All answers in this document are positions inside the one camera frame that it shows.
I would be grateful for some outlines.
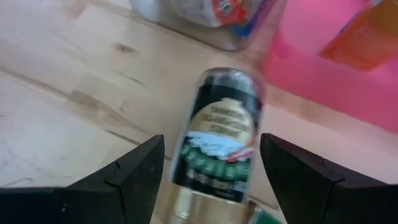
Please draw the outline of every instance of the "orange bottle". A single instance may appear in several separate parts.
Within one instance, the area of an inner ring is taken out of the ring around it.
[[[398,0],[382,0],[360,11],[320,53],[369,71],[398,55]]]

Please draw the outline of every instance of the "gold can bottom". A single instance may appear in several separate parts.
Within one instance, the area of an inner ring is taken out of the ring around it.
[[[171,190],[165,224],[243,224],[250,219],[248,208],[243,203],[169,184]]]

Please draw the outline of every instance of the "light wood surface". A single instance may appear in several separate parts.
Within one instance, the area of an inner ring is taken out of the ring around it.
[[[261,75],[282,8],[230,53],[141,19],[128,0],[0,1],[0,186],[66,186],[155,134],[172,157],[198,77],[212,67]],[[262,132],[398,183],[396,134],[272,85]],[[251,195],[277,208],[258,155]]]

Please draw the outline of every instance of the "beer can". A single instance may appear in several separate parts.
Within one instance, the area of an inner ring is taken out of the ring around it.
[[[233,68],[207,70],[177,146],[172,182],[241,203],[249,188],[264,89]]]

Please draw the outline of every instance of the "pink plastic bin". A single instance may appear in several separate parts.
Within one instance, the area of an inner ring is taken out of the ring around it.
[[[371,72],[324,60],[324,46],[364,0],[289,0],[266,58],[267,81],[295,95],[398,132],[398,62]]]

